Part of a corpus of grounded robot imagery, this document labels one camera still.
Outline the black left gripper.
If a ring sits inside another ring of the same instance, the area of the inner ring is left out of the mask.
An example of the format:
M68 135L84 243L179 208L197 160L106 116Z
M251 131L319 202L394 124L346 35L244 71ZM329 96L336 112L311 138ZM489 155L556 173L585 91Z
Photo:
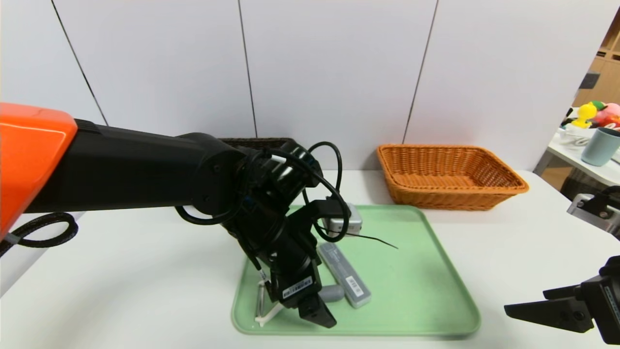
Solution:
M269 269L266 289L271 301L297 308L299 318L329 329L337 321L316 294L321 289L318 272L321 262L316 251L317 240L310 228L311 223L292 219L282 223L263 253L263 262Z

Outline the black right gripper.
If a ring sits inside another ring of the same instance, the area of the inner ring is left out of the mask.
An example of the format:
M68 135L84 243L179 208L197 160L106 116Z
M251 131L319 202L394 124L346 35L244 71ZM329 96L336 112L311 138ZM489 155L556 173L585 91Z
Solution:
M545 290L543 296L544 301L514 303L503 309L513 319L578 333L593 329L594 320L603 342L620 344L619 256L609 258L599 274L581 286Z

